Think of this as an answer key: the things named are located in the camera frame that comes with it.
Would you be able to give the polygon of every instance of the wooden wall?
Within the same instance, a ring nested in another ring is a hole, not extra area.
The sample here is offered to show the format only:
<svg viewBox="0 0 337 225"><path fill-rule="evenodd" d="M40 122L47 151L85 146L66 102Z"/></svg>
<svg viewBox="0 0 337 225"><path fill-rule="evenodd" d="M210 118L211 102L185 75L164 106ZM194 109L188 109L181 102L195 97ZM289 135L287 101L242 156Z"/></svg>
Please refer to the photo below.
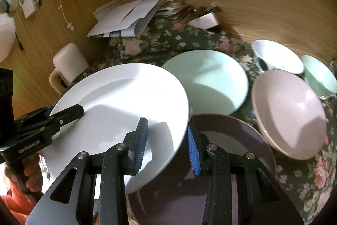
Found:
<svg viewBox="0 0 337 225"><path fill-rule="evenodd" d="M10 15L15 18L17 36L25 52L16 42L10 55L0 67L14 72L13 108L15 116L26 114L42 106L50 106L58 94L49 84L54 70L53 57L63 46L75 43L88 60L93 63L104 53L108 39L87 38L96 24L92 12L111 0L61 0L65 15L75 30L67 28L58 0L42 0L42 6L31 19L25 19L19 7Z"/></svg>
<svg viewBox="0 0 337 225"><path fill-rule="evenodd" d="M111 0L62 0L65 14L75 26L66 28L58 0L43 0L32 20L25 19L21 8L12 13L25 54L17 44L0 63L15 74L15 115L21 115L58 97L48 83L53 70L52 58L64 45L76 43L89 63L101 56L107 41L88 39L95 25L92 12ZM126 3L132 0L119 0ZM218 17L225 30L247 42L256 39L278 41L299 54L310 54L325 63L337 51L336 0L186 0L199 6L215 4L223 9Z"/></svg>

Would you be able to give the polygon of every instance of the floral tablecloth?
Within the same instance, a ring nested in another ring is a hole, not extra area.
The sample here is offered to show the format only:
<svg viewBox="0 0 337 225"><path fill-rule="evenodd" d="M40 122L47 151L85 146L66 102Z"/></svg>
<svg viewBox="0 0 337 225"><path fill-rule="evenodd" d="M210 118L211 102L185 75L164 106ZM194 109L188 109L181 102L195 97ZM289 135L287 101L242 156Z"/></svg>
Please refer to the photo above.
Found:
<svg viewBox="0 0 337 225"><path fill-rule="evenodd" d="M124 63L148 63L162 66L172 57L185 51L208 49L226 53L236 59L245 69L251 89L260 74L253 62L249 44L229 38L224 33L215 34L189 25L183 26L162 19L150 22L143 34L137 38L112 38L105 56L78 76L71 85L90 74L107 67ZM337 64L331 63L334 70ZM232 116L257 128L252 108L250 91L244 104ZM278 154L277 180L300 212L305 224L309 224L321 211L336 184L336 98L322 102L328 120L324 146L316 157L299 161Z"/></svg>

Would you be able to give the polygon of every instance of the mint green plate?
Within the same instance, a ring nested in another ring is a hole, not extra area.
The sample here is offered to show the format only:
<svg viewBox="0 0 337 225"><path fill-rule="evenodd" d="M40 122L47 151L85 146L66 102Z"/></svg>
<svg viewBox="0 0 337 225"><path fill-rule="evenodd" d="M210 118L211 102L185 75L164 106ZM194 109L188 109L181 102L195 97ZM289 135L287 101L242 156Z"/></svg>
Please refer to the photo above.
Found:
<svg viewBox="0 0 337 225"><path fill-rule="evenodd" d="M337 93L337 80L322 62L309 55L302 57L304 79L320 99L328 99Z"/></svg>
<svg viewBox="0 0 337 225"><path fill-rule="evenodd" d="M230 115L247 97L245 71L237 61L221 52L185 52L162 67L181 82L194 115Z"/></svg>

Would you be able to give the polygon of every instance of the white fluffy object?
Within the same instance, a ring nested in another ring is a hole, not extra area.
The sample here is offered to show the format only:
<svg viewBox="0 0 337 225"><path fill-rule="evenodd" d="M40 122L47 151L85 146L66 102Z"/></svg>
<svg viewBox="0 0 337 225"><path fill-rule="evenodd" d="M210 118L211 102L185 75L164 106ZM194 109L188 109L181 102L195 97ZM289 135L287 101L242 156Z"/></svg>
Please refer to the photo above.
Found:
<svg viewBox="0 0 337 225"><path fill-rule="evenodd" d="M0 14L0 62L11 52L15 38L14 18L8 14Z"/></svg>

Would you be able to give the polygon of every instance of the metal screw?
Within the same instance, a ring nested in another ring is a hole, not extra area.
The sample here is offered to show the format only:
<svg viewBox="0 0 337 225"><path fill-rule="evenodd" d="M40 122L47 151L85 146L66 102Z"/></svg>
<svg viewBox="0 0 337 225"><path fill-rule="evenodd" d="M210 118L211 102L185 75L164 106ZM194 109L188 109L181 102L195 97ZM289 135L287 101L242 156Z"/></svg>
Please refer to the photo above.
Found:
<svg viewBox="0 0 337 225"><path fill-rule="evenodd" d="M77 154L77 158L78 159L85 159L87 157L87 153L86 152L80 152Z"/></svg>
<svg viewBox="0 0 337 225"><path fill-rule="evenodd" d="M207 149L209 149L210 151L215 151L217 148L218 146L212 143L207 145Z"/></svg>
<svg viewBox="0 0 337 225"><path fill-rule="evenodd" d="M125 144L125 143L118 143L118 144L116 145L117 150L124 150L125 147L126 147L126 144Z"/></svg>
<svg viewBox="0 0 337 225"><path fill-rule="evenodd" d="M248 159L255 159L255 154L253 154L253 153L246 153L246 158L248 158Z"/></svg>

